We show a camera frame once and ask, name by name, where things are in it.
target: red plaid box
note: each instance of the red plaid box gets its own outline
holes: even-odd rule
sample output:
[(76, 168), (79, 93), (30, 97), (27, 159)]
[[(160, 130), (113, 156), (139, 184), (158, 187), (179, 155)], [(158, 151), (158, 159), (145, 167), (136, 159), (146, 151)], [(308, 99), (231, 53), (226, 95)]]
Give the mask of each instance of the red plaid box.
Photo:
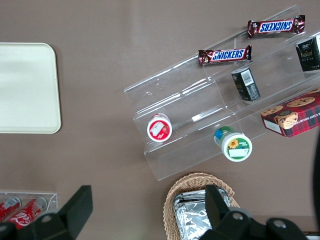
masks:
[(261, 112), (266, 129), (293, 137), (320, 125), (320, 87)]

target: container lid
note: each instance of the container lid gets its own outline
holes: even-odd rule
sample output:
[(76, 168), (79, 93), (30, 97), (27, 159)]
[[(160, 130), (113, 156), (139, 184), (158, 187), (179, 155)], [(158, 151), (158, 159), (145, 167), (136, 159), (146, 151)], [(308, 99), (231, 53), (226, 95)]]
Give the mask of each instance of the container lid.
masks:
[(252, 152), (252, 143), (243, 133), (233, 132), (224, 137), (221, 150), (233, 162), (246, 160)]
[(155, 142), (164, 142), (172, 134), (172, 125), (167, 118), (156, 116), (148, 123), (147, 134)]

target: can holder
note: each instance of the can holder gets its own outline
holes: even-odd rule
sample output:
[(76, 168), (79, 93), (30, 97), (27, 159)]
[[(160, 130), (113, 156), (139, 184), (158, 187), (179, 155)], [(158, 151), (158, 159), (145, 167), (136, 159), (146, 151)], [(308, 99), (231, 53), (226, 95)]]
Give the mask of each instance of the can holder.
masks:
[(4, 202), (8, 197), (16, 196), (21, 200), (23, 208), (28, 202), (35, 197), (43, 197), (48, 205), (45, 211), (54, 211), (58, 209), (58, 194), (53, 192), (26, 192), (26, 191), (0, 191), (0, 203)]

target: red label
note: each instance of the red label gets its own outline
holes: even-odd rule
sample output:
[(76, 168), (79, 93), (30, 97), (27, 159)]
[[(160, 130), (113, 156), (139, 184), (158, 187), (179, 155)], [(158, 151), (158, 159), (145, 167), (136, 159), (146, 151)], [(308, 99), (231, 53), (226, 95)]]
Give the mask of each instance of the red label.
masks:
[(20, 208), (20, 202), (14, 198), (0, 203), (0, 222), (4, 221), (7, 217), (18, 210), (18, 208)]
[(163, 120), (157, 120), (150, 125), (148, 131), (154, 139), (164, 140), (170, 134), (170, 126)]
[(14, 223), (16, 229), (21, 229), (32, 223), (36, 216), (42, 212), (40, 206), (35, 202), (37, 199), (31, 200), (23, 209), (14, 214), (7, 222)]

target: beige tray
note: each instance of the beige tray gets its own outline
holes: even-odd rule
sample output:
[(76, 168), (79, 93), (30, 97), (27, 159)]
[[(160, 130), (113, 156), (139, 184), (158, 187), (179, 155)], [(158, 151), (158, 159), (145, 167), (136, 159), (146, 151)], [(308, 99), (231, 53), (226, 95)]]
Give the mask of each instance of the beige tray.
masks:
[(0, 133), (60, 129), (56, 56), (45, 43), (0, 43)]

